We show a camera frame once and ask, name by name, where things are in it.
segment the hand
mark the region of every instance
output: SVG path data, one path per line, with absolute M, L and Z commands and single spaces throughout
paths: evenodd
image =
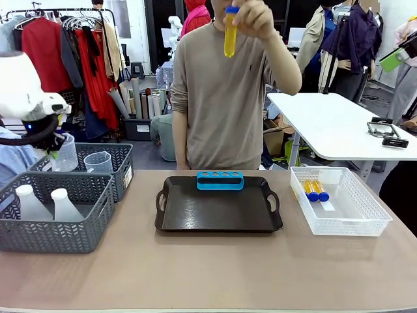
M 232 5 L 240 7 L 233 25 L 236 25 L 241 33 L 261 40 L 269 39 L 277 33 L 274 29 L 272 11 L 263 0 L 234 0 Z
M 188 164 L 180 164 L 177 163 L 177 171 L 190 171 L 190 167 L 188 166 Z
M 375 77 L 375 60 L 371 60 L 371 72 L 369 73 L 369 80 L 373 80 Z
M 343 70 L 351 70 L 352 68 L 351 60 L 340 60 L 338 63 L 338 68 L 342 68 Z

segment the white wall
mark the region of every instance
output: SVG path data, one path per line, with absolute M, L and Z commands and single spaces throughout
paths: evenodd
M 10 10 L 23 10 L 33 8 L 32 0 L 0 0 L 0 14 L 4 15 Z M 91 8 L 91 0 L 40 0 L 41 8 Z M 132 38 L 121 39 L 127 44 L 130 60 L 141 61 L 146 74 L 150 74 L 149 45 L 146 26 L 145 5 L 143 0 L 127 0 L 130 31 Z
M 379 50 L 379 58 L 389 54 L 394 49 L 394 31 L 406 23 L 411 16 L 417 15 L 417 0 L 379 0 L 381 4 L 381 16 L 384 18 L 384 33 L 382 46 Z M 379 67 L 376 77 L 382 76 L 380 82 L 395 87 L 397 70 L 386 73 Z

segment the white basket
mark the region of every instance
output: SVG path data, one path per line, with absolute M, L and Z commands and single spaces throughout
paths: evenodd
M 304 181 L 318 179 L 328 203 L 310 202 Z M 392 218 L 347 168 L 292 167 L 291 187 L 314 235 L 378 237 Z

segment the table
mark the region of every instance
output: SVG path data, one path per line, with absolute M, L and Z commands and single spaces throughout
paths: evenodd
M 164 233 L 154 227 L 155 197 L 172 175 L 195 173 L 136 171 L 92 254 L 1 253 L 0 306 L 252 313 L 417 307 L 417 239 L 387 206 L 394 221 L 379 238 L 314 236 L 289 172 L 248 171 L 280 197 L 281 231 Z
M 268 97 L 296 130 L 290 166 L 296 164 L 300 137 L 321 158 L 365 161 L 359 173 L 364 181 L 374 161 L 417 160 L 417 138 L 395 127 L 409 146 L 383 146 L 382 138 L 367 133 L 366 123 L 376 115 L 340 95 L 270 93 Z

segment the black tray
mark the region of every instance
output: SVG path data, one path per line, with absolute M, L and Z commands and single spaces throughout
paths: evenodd
M 163 208 L 161 197 L 165 196 Z M 275 198 L 272 208 L 267 200 Z M 198 190 L 196 177 L 168 177 L 156 196 L 155 227 L 164 231 L 272 233 L 283 226 L 280 201 L 262 177 L 245 177 L 244 188 Z

